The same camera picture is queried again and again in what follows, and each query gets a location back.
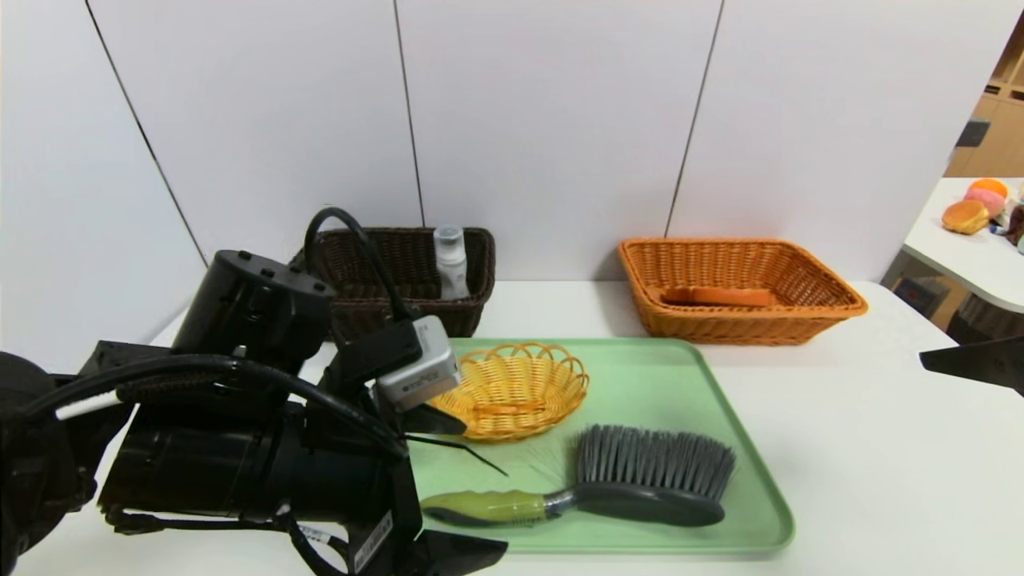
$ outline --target plastic bottle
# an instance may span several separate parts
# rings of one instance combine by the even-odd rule
[[[437,274],[441,277],[441,299],[468,298],[466,244],[462,229],[459,227],[435,229],[434,253],[437,256]]]

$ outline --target brush handle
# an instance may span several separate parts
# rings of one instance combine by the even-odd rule
[[[537,524],[548,520],[545,495],[509,492],[450,492],[420,502],[423,513],[457,526],[489,527]]]

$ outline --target bottle cap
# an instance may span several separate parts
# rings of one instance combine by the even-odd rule
[[[466,260],[466,245],[459,227],[438,227],[434,230],[434,252],[442,264],[460,264]]]

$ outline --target rectangular basket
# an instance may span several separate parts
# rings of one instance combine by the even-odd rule
[[[652,336],[723,344],[801,344],[867,312],[867,302],[807,250],[781,240],[633,239],[620,244],[633,301]],[[662,290],[762,288],[764,307],[673,305]]]
[[[495,238],[489,232],[465,229],[466,284],[470,295],[459,300],[440,300],[434,229],[366,230],[407,302],[424,315],[437,316],[451,337],[473,335],[483,304],[495,288]],[[350,340],[384,327],[385,318],[391,314],[387,293],[355,235],[348,231],[321,234],[313,251],[313,270],[337,291],[331,303],[337,333]]]

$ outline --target wicker basket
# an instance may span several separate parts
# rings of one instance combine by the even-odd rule
[[[644,328],[652,336],[726,344],[800,344],[867,302],[809,252],[780,240],[634,239],[620,244]],[[671,305],[669,288],[767,289],[762,307]]]
[[[431,404],[466,423],[465,437],[510,442],[544,433],[587,396],[583,363],[538,342],[476,351],[462,359],[462,384]]]
[[[466,284],[469,297],[439,300],[433,229],[367,229],[398,292],[425,315],[440,318],[451,337],[476,331],[483,304],[495,288],[495,238],[486,230],[467,228]],[[355,236],[348,231],[321,234],[313,251],[313,270],[337,291],[331,303],[334,329],[355,339],[384,327],[390,315],[387,293]],[[301,262],[302,254],[295,262]]]

